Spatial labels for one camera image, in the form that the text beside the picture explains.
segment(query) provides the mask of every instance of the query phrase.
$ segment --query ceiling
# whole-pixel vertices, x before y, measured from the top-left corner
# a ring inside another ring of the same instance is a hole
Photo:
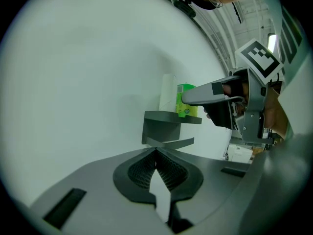
[[[236,67],[236,49],[253,38],[267,45],[268,35],[275,32],[268,7],[263,0],[240,0],[211,11],[194,4],[191,6],[197,13],[194,22],[215,50],[225,74]]]

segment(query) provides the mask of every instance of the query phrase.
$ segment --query white backdrop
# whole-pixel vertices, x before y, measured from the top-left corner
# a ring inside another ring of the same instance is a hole
[[[196,26],[166,0],[31,0],[0,49],[1,169],[28,206],[91,161],[146,147],[144,111],[162,76],[196,86],[223,77]],[[183,125],[181,151],[219,159],[230,131]]]

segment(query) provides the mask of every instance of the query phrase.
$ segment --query human hand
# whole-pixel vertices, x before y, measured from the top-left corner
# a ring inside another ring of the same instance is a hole
[[[249,85],[247,83],[242,84],[243,87],[243,97],[246,102],[249,102]],[[231,96],[231,87],[227,84],[223,86],[224,94]],[[282,138],[285,138],[288,119],[287,116],[278,102],[279,94],[271,87],[268,88],[268,95],[264,105],[264,127],[272,129],[277,132]],[[243,115],[245,107],[241,104],[237,104],[238,115]]]

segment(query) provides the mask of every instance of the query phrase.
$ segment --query person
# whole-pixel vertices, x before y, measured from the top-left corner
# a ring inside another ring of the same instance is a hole
[[[213,9],[221,7],[225,3],[231,3],[238,0],[202,0],[204,2],[210,2],[214,6]],[[303,66],[305,58],[310,55],[310,45],[306,41],[305,33],[297,20],[295,20],[286,9],[280,4],[279,0],[264,0],[269,7],[269,12],[272,16],[275,32],[277,35],[277,47],[278,54],[281,62],[284,64],[284,81],[288,85],[298,70]],[[289,35],[293,35],[294,38],[289,37],[287,39],[290,48],[287,47],[286,38]],[[248,101],[248,84],[242,84],[244,97]],[[224,85],[224,94],[230,95],[231,90],[228,85]],[[292,135],[292,128],[288,121],[288,117],[283,110],[281,103],[278,101],[279,94],[270,88],[268,91],[267,100],[265,103],[265,128],[270,128],[279,134],[284,139],[289,139]],[[243,114],[244,109],[242,106],[237,105],[239,114]]]

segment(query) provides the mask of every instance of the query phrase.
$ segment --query fluorescent light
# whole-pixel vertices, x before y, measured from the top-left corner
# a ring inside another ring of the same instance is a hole
[[[273,53],[276,44],[276,35],[270,35],[268,37],[268,49]]]

